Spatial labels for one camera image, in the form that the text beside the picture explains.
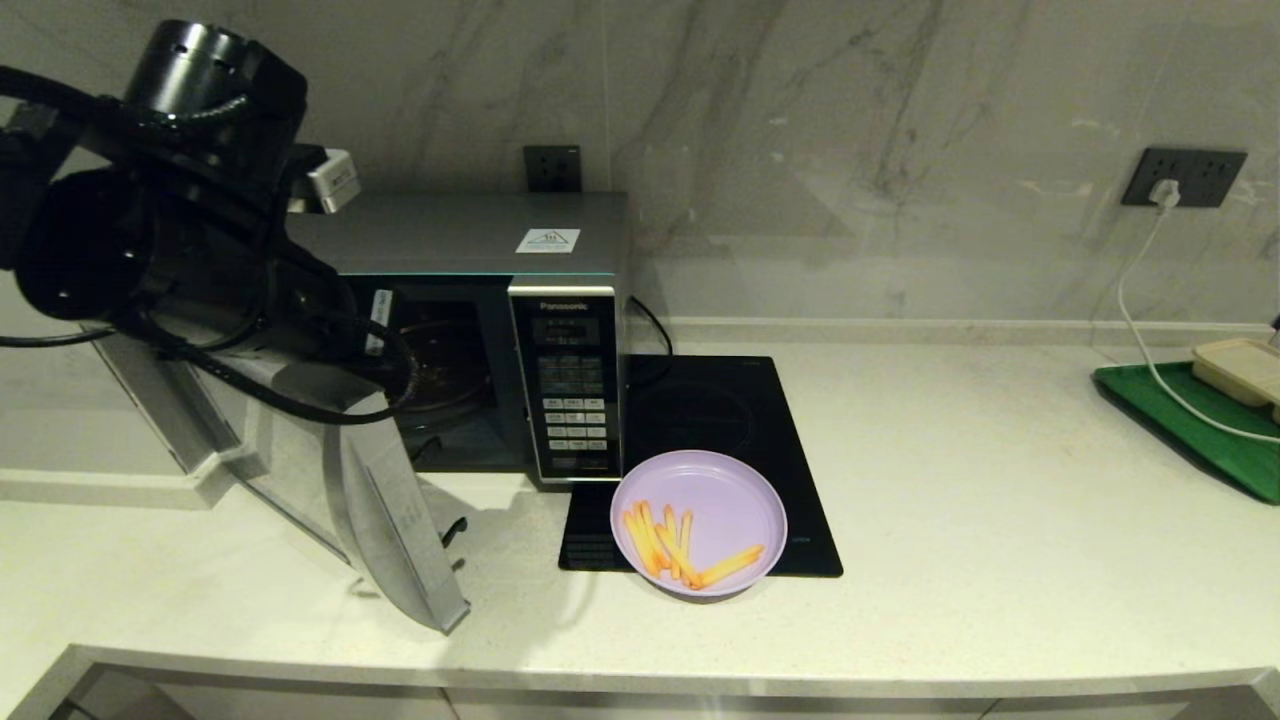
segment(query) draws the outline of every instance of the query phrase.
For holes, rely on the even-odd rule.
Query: silver microwave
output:
[[[413,348],[422,382],[397,425],[416,470],[622,475],[625,195],[365,195],[288,233]],[[396,395],[381,343],[365,351]]]

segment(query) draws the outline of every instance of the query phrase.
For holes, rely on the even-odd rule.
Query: induction cooktop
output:
[[[630,364],[623,446],[627,470],[672,450],[731,455],[764,475],[787,511],[787,547],[769,574],[844,574],[772,359],[637,355]],[[617,483],[573,486],[561,544],[562,569],[631,570],[609,529],[614,488]]]

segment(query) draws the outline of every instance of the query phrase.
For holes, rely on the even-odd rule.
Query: wall outlet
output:
[[[1148,147],[1129,181],[1121,205],[1155,205],[1151,188],[1169,178],[1178,181],[1179,208],[1221,208],[1247,152]]]
[[[582,192],[582,156],[577,145],[526,145],[529,192]]]

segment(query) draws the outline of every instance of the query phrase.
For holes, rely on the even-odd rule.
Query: plate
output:
[[[690,561],[698,571],[754,546],[764,551],[750,566],[704,589],[686,588],[667,571],[660,578],[645,573],[622,519],[640,501],[649,501],[654,521],[671,505],[677,523],[686,510],[694,514],[689,541]],[[646,580],[682,597],[724,597],[741,592],[773,569],[787,538],[787,514],[782,500],[764,475],[750,465],[707,450],[676,450],[655,455],[636,465],[613,493],[609,507],[613,539],[627,562]]]

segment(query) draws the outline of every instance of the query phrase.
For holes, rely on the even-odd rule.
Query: white countertop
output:
[[[471,525],[449,553],[466,559],[474,610],[445,638],[348,593],[348,568],[239,488],[211,511],[3,502],[0,716],[47,716],[92,662],[992,698],[1211,687],[1280,664],[1280,510],[1106,404],[1089,382],[1110,364],[1102,352],[684,350],[774,357],[844,578],[767,578],[686,605],[637,575],[558,570],[566,495],[503,475],[429,478],[443,488],[438,524],[466,512]]]

